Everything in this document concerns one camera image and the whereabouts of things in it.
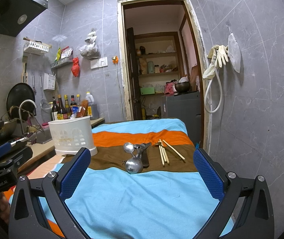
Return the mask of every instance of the bowl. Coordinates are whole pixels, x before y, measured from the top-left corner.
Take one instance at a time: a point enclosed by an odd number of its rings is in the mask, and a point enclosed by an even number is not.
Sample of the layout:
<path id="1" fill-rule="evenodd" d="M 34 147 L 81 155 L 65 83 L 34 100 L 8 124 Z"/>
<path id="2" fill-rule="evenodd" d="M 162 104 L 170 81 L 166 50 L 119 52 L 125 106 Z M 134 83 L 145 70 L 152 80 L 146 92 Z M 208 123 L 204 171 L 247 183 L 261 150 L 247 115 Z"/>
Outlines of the bowl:
<path id="1" fill-rule="evenodd" d="M 175 90 L 177 92 L 187 92 L 191 88 L 191 84 L 189 82 L 178 82 L 175 84 Z"/>
<path id="2" fill-rule="evenodd" d="M 15 131 L 17 126 L 17 119 L 13 119 L 4 123 L 4 126 L 0 128 L 0 141 L 6 141 Z"/>

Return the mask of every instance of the jar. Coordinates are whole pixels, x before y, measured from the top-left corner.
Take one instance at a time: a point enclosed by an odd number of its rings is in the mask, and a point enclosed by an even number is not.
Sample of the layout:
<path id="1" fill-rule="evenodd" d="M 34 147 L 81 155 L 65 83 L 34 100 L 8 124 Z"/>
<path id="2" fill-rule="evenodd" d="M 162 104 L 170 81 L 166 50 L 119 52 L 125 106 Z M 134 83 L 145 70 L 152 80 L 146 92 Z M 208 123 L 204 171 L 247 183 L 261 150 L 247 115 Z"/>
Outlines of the jar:
<path id="1" fill-rule="evenodd" d="M 153 63 L 153 61 L 147 62 L 147 71 L 148 71 L 148 73 L 154 73 L 154 63 Z"/>

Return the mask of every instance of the red plastic bag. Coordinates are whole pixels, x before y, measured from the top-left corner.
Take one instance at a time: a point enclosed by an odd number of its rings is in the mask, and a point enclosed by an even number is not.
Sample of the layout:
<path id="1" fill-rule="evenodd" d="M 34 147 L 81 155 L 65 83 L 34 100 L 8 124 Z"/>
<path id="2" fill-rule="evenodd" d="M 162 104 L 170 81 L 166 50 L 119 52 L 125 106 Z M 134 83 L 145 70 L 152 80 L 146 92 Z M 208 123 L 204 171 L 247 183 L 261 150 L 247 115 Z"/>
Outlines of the red plastic bag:
<path id="1" fill-rule="evenodd" d="M 75 77 L 79 76 L 80 66 L 79 66 L 79 58 L 78 57 L 73 59 L 73 66 L 71 68 L 71 71 L 72 71 L 72 73 Z"/>

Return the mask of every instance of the dark bowl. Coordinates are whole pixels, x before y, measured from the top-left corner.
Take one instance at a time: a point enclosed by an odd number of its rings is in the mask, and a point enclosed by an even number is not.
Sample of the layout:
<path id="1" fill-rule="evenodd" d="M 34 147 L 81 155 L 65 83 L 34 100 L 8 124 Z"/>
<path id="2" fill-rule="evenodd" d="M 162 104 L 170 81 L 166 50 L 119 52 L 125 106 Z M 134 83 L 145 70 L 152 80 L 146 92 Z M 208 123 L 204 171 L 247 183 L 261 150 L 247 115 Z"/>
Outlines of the dark bowl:
<path id="1" fill-rule="evenodd" d="M 191 88 L 191 84 L 189 82 L 178 82 L 175 84 L 175 90 L 177 92 L 187 92 Z"/>

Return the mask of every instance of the screw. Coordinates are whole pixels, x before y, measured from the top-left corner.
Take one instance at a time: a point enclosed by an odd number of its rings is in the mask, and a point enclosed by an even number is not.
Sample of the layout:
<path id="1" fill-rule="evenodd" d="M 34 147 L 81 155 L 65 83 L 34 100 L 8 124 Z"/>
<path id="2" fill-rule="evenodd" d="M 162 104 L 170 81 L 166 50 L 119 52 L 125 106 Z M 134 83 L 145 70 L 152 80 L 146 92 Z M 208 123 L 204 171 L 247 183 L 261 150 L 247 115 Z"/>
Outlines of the screw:
<path id="1" fill-rule="evenodd" d="M 263 182 L 263 181 L 265 180 L 265 178 L 264 178 L 263 176 L 261 176 L 261 175 L 259 175 L 257 178 L 258 178 L 258 180 L 259 180 L 260 182 Z"/>
<path id="2" fill-rule="evenodd" d="M 27 177 L 25 175 L 22 175 L 19 177 L 19 181 L 23 182 Z"/>
<path id="3" fill-rule="evenodd" d="M 48 173 L 48 177 L 53 178 L 56 174 L 57 174 L 56 172 L 51 171 L 51 172 Z"/>
<path id="4" fill-rule="evenodd" d="M 231 179 L 234 179 L 234 178 L 236 177 L 236 174 L 233 173 L 233 172 L 229 172 L 229 173 L 227 174 L 227 176 L 230 177 Z"/>

